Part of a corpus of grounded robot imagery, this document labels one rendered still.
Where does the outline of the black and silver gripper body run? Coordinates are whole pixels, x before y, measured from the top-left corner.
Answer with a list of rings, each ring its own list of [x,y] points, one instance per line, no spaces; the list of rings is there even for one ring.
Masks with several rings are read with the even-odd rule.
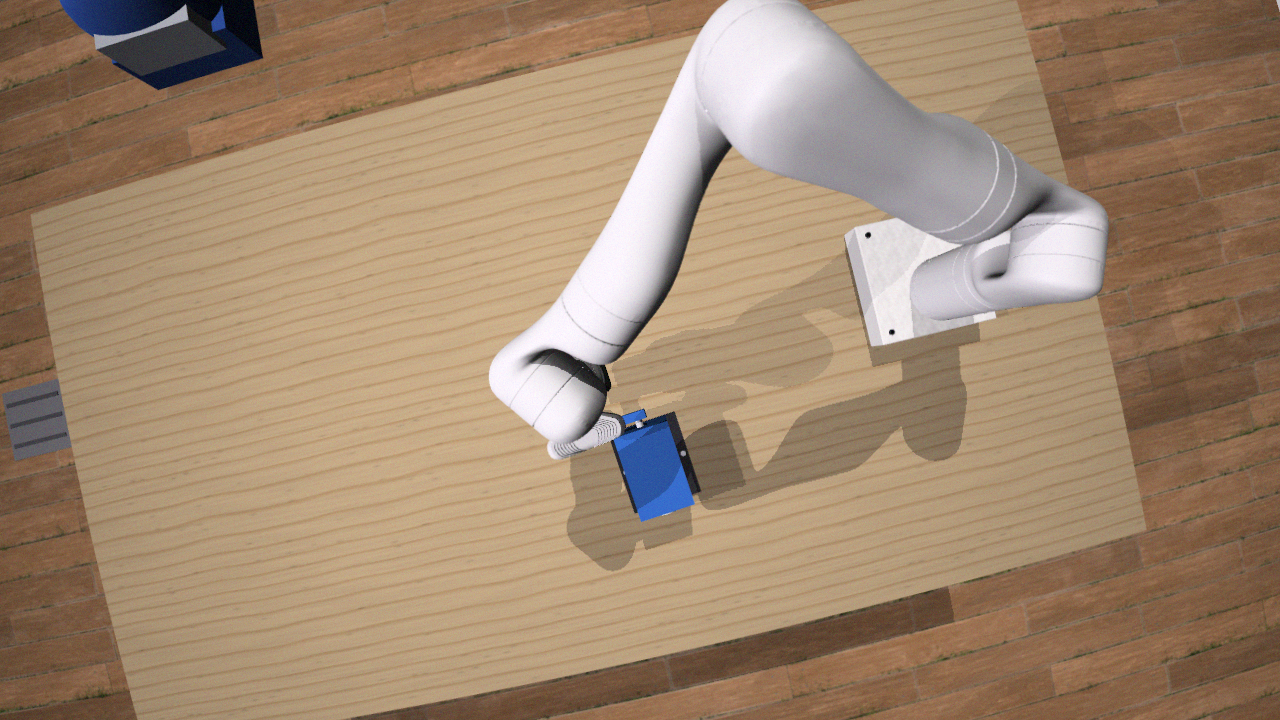
[[[605,365],[590,364],[596,377],[605,383],[605,389],[608,392],[611,389],[611,378]],[[550,457],[559,460],[616,439],[625,433],[625,429],[626,424],[623,416],[614,413],[602,413],[602,416],[596,421],[595,427],[593,427],[586,436],[582,436],[582,438],[570,445],[557,445],[549,441],[547,448]]]

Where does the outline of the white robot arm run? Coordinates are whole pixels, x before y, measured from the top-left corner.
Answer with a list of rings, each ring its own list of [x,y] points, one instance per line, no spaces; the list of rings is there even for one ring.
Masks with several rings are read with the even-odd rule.
[[[913,273],[913,304],[933,320],[1078,302],[1103,287],[1100,202],[972,122],[909,102],[803,3],[728,0],[692,44],[593,249],[492,361],[493,393],[547,439],[568,445],[595,427],[607,389],[590,363],[618,360],[664,302],[732,146],[963,245]]]

